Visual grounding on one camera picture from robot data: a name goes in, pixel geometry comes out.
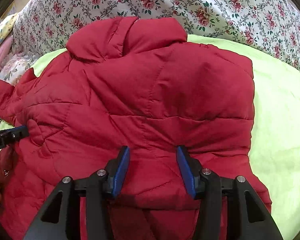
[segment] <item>bed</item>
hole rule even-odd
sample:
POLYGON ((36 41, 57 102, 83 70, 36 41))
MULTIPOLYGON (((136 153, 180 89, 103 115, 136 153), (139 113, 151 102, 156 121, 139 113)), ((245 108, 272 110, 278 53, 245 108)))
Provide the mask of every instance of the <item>bed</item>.
MULTIPOLYGON (((175 17, 189 33, 188 41, 214 44, 253 61, 250 165, 269 189, 272 216, 284 239, 300 240, 298 9, 287 0, 31 0, 17 15, 12 33, 12 55, 22 52, 18 60, 30 62, 21 73, 11 68, 5 80, 16 84, 30 66, 39 75, 76 30, 119 15, 175 17), (36 54, 42 56, 38 61, 36 54)), ((0 130, 8 127, 0 122, 0 130)))

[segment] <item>floral bedsheet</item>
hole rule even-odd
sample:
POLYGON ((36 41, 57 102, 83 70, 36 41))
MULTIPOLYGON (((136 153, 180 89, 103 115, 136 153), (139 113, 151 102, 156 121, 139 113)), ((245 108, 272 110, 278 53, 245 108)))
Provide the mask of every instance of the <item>floral bedsheet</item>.
POLYGON ((13 51, 64 48, 84 25, 116 16, 174 17, 189 34, 246 44, 300 70, 300 12, 286 0, 31 0, 15 22, 13 51))

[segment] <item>lime green sheet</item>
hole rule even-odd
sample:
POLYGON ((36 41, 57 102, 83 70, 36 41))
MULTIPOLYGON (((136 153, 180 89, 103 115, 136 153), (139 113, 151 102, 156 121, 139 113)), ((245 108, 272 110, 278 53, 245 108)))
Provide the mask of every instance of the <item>lime green sheet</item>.
MULTIPOLYGON (((40 57, 33 65, 32 68, 34 68, 34 74, 38 77, 41 75, 42 71, 48 66, 48 64, 58 55, 60 55, 62 52, 65 52, 66 49, 58 49, 56 51, 47 53, 40 57)), ((9 125, 5 121, 0 122, 0 131, 5 129, 13 128, 13 126, 9 125)))
POLYGON ((232 41, 189 35, 253 62, 255 119, 250 165, 269 189, 272 217, 285 240, 300 231, 300 72, 264 52, 232 41))

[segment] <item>metal screw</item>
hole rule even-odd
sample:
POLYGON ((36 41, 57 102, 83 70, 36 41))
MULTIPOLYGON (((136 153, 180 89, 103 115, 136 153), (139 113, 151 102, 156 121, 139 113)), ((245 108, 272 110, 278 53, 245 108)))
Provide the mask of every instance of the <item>metal screw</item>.
POLYGON ((96 173, 98 176, 104 176, 107 172, 105 170, 98 170, 96 173))
POLYGON ((205 174, 205 175, 209 175, 209 174, 211 174, 211 170, 208 169, 208 168, 203 168, 202 173, 205 174))
POLYGON ((70 181, 71 181, 70 177, 64 177, 62 180, 63 183, 69 183, 70 181))
POLYGON ((238 177, 237 177, 237 180, 238 180, 239 182, 245 182, 245 181, 246 181, 246 178, 243 177, 243 176, 238 176, 238 177))

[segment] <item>yellow floral fabric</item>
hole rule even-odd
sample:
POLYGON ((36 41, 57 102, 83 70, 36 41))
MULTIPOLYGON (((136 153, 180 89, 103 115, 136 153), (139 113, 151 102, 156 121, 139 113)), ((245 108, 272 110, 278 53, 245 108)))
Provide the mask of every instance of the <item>yellow floral fabric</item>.
POLYGON ((10 34, 18 13, 9 15, 0 23, 0 44, 10 34))

